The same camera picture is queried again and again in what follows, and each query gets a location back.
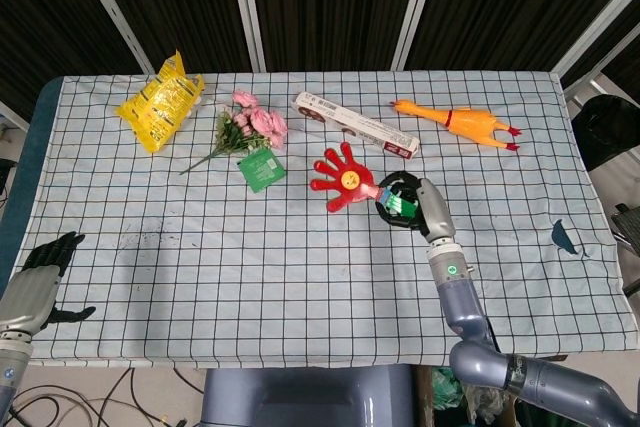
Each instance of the flower bouquet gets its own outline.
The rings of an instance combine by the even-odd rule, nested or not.
[[[230,155],[260,148],[280,148],[287,135],[287,124],[277,112],[267,112],[258,105],[258,99],[247,92],[235,91],[231,96],[241,111],[225,110],[216,120],[216,145],[204,159],[196,162],[185,174],[218,155]]]

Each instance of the snack bag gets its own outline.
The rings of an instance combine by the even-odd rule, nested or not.
[[[204,89],[201,75],[187,78],[180,52],[162,64],[156,77],[116,109],[149,153],[157,152],[180,128]]]

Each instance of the rubber chicken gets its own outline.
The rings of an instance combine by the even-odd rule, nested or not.
[[[404,99],[396,100],[393,102],[393,106],[402,114],[435,120],[439,124],[443,124],[452,134],[461,135],[479,144],[518,150],[519,145],[500,142],[491,135],[494,130],[506,130],[515,137],[521,134],[520,130],[498,122],[495,115],[486,110],[471,110],[468,107],[456,110],[436,110],[420,107],[410,100]]]

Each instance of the tablecloth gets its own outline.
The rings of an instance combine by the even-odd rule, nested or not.
[[[447,363],[447,328],[419,233],[390,228],[370,202],[326,212],[313,161],[344,134],[302,118],[309,91],[418,136],[405,161],[349,137],[381,180],[426,176],[451,209],[481,302],[505,352],[633,349],[615,242],[582,166],[555,74],[325,72],[210,74],[199,108],[151,156],[114,109],[147,76],[66,77],[21,250],[86,234],[59,307],[97,307],[50,326],[36,361],[68,365],[346,366]],[[206,155],[236,90],[288,121],[284,181],[259,194],[239,157]],[[488,108],[523,130],[520,150],[478,146],[389,102]],[[577,254],[551,239],[561,221]]]

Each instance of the cardboard box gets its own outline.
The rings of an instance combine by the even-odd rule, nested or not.
[[[420,146],[420,141],[412,135],[384,125],[377,120],[369,119],[309,92],[298,94],[293,107],[306,117],[323,123],[334,123],[343,132],[360,137],[405,159],[413,157]]]

